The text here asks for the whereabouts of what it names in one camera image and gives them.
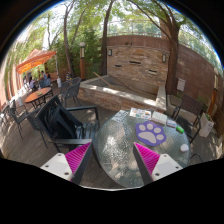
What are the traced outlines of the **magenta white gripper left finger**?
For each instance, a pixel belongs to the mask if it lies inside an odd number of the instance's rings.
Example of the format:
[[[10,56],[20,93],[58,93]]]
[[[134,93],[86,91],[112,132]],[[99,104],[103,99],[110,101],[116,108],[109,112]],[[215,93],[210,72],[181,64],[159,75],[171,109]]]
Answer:
[[[65,180],[80,184],[92,154],[92,143],[81,145],[67,154],[57,153],[41,168]]]

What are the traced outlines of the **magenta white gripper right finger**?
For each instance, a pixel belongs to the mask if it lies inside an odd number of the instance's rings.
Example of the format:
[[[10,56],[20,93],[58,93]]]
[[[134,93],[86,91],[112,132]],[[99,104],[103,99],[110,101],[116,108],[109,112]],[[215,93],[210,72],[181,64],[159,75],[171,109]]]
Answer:
[[[182,169],[168,154],[158,154],[136,142],[133,143],[133,153],[145,185]]]

